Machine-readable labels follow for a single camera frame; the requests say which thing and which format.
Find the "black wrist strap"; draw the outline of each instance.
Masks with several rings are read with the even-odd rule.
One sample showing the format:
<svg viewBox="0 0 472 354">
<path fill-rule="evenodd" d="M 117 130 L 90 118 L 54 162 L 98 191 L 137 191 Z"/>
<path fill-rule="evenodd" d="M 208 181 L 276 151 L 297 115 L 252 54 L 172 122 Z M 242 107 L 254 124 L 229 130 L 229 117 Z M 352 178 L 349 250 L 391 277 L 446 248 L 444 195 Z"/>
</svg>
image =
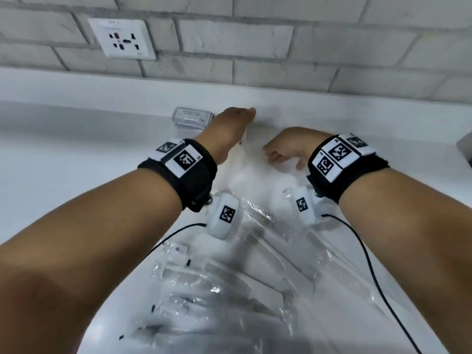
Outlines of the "black wrist strap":
<svg viewBox="0 0 472 354">
<path fill-rule="evenodd" d="M 180 141 L 180 144 L 167 142 L 158 148 L 157 151 L 162 152 L 162 148 L 165 148 L 166 145 L 170 150 L 166 151 L 166 155 L 161 155 L 162 158 L 159 161 L 148 158 L 138 168 L 146 168 L 161 175 L 179 195 L 182 202 L 182 210 L 188 207 L 194 212 L 199 212 L 208 200 L 213 180 L 218 170 L 217 165 L 210 153 L 194 139 L 184 139 Z M 190 161 L 184 160 L 185 163 L 182 163 L 184 166 L 189 162 L 191 163 L 192 160 L 195 163 L 186 171 L 179 168 L 183 174 L 177 176 L 166 166 L 166 163 L 172 161 L 174 163 L 173 166 L 176 166 L 175 159 L 184 153 L 188 145 L 191 145 L 201 155 L 201 159 L 195 161 L 192 157 Z"/>
<path fill-rule="evenodd" d="M 335 135 L 311 155 L 307 178 L 319 195 L 339 203 L 344 191 L 358 178 L 388 167 L 386 160 L 355 135 Z"/>
</svg>

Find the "black cable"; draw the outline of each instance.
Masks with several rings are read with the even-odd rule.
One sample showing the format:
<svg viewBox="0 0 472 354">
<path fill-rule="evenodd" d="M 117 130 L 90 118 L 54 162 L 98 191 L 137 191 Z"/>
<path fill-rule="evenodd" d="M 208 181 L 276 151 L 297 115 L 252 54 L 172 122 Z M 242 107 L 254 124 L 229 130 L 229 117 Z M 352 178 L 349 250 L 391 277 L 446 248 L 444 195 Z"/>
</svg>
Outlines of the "black cable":
<svg viewBox="0 0 472 354">
<path fill-rule="evenodd" d="M 180 231 L 183 231 L 183 230 L 185 230 L 185 229 L 187 229 L 187 228 L 189 228 L 189 227 L 192 227 L 192 226 L 206 227 L 206 224 L 203 224 L 203 223 L 190 224 L 190 225 L 187 225 L 187 226 L 184 226 L 184 227 L 178 229 L 176 232 L 170 234 L 170 235 L 167 236 L 164 240 L 162 240 L 162 241 L 159 242 L 157 245 L 155 245 L 155 246 L 152 248 L 152 250 L 150 250 L 150 251 L 148 252 L 148 254 L 141 260 L 141 262 L 143 262 L 151 253 L 154 252 L 154 250 L 155 250 L 156 248 L 158 248 L 158 247 L 159 247 L 160 245 L 162 245 L 164 242 L 168 241 L 171 237 L 173 237 L 174 235 L 178 234 Z"/>
<path fill-rule="evenodd" d="M 392 316 L 395 318 L 395 320 L 397 321 L 398 325 L 401 327 L 401 329 L 403 330 L 403 332 L 405 333 L 406 337 L 408 338 L 408 340 L 410 341 L 410 343 L 413 345 L 413 348 L 415 349 L 415 351 L 418 353 L 418 354 L 422 354 L 421 350 L 418 348 L 418 346 L 416 345 L 416 343 L 414 342 L 413 338 L 411 337 L 410 333 L 408 333 L 408 330 L 406 330 L 405 326 L 403 325 L 402 321 L 400 320 L 400 318 L 398 318 L 397 314 L 395 313 L 395 311 L 393 310 L 393 308 L 391 307 L 390 303 L 388 302 L 388 300 L 386 299 L 385 295 L 383 294 L 383 291 L 381 289 L 381 286 L 379 285 L 379 282 L 377 281 L 377 277 L 375 276 L 375 272 L 374 272 L 374 267 L 372 266 L 372 262 L 370 261 L 370 257 L 369 257 L 369 252 L 367 252 L 367 249 L 365 248 L 365 245 L 363 243 L 363 241 L 361 240 L 360 236 L 357 234 L 357 232 L 352 228 L 351 225 L 349 225 L 347 222 L 341 220 L 340 218 L 334 216 L 334 215 L 331 215 L 331 214 L 323 214 L 322 217 L 331 217 L 333 219 L 336 219 L 338 220 L 339 222 L 342 222 L 343 224 L 345 224 L 351 231 L 352 233 L 357 237 L 357 239 L 359 240 L 359 243 L 361 244 L 362 246 L 362 249 L 364 250 L 364 254 L 365 254 L 365 258 L 367 259 L 367 264 L 369 265 L 369 270 L 370 270 L 370 274 L 372 275 L 372 278 L 374 279 L 374 283 L 375 283 L 375 287 L 377 287 L 377 290 L 379 291 L 385 305 L 388 307 L 388 309 L 390 310 L 390 313 L 392 313 Z"/>
</svg>

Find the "hand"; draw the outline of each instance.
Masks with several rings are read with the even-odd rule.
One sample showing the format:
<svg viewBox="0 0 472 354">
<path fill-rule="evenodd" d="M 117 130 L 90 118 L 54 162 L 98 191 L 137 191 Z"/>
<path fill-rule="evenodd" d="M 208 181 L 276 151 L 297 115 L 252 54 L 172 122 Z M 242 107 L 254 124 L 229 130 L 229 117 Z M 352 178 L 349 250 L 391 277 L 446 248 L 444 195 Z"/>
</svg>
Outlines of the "hand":
<svg viewBox="0 0 472 354">
<path fill-rule="evenodd" d="M 308 160 L 315 149 L 324 140 L 332 136 L 314 129 L 293 127 L 284 129 L 274 139 L 263 146 L 269 162 L 282 163 L 290 158 L 299 158 L 297 170 L 308 165 Z"/>
<path fill-rule="evenodd" d="M 255 116 L 254 108 L 225 109 L 195 140 L 202 144 L 216 164 L 220 165 L 227 159 L 229 151 L 240 142 Z"/>
</svg>

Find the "wall socket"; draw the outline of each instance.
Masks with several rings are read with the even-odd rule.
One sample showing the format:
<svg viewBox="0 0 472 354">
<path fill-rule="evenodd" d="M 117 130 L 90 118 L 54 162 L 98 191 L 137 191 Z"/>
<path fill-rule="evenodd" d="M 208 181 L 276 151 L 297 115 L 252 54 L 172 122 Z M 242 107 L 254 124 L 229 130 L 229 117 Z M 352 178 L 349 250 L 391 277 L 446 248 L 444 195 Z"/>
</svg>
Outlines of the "wall socket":
<svg viewBox="0 0 472 354">
<path fill-rule="evenodd" d="M 156 53 L 143 20 L 89 18 L 89 23 L 107 57 L 156 59 Z"/>
</svg>

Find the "label sticker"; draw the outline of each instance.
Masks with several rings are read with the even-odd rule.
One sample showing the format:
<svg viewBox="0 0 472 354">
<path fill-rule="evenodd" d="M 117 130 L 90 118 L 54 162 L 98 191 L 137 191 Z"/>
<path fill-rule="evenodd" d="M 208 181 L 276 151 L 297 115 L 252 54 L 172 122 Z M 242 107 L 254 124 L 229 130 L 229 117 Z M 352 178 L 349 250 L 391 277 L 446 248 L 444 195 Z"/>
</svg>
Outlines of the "label sticker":
<svg viewBox="0 0 472 354">
<path fill-rule="evenodd" d="M 179 154 L 166 163 L 166 167 L 181 178 L 188 170 L 202 159 L 202 155 L 192 145 L 187 145 Z"/>
<path fill-rule="evenodd" d="M 361 140 L 359 137 L 354 134 L 341 134 L 339 135 L 344 142 L 352 146 L 359 154 L 362 156 L 375 154 L 375 149 L 369 146 L 366 142 Z"/>
<path fill-rule="evenodd" d="M 341 171 L 343 171 L 323 150 L 320 150 L 311 163 L 330 183 L 335 181 Z"/>
<path fill-rule="evenodd" d="M 351 150 L 346 144 L 340 141 L 338 138 L 334 138 L 328 144 L 322 147 L 322 149 L 328 153 L 337 164 L 342 167 L 348 167 L 355 162 L 360 156 Z"/>
<path fill-rule="evenodd" d="M 236 210 L 234 208 L 230 208 L 225 205 L 223 211 L 221 211 L 220 220 L 226 221 L 228 224 L 230 224 L 231 221 L 233 221 L 235 213 Z"/>
<path fill-rule="evenodd" d="M 170 139 L 168 142 L 162 144 L 159 148 L 153 151 L 149 157 L 156 161 L 160 161 L 164 156 L 166 156 L 172 149 L 177 148 L 178 146 L 184 143 L 181 139 Z"/>
<path fill-rule="evenodd" d="M 305 198 L 302 197 L 296 201 L 296 205 L 298 206 L 298 211 L 303 212 L 308 210 L 308 205 L 306 204 Z"/>
</svg>

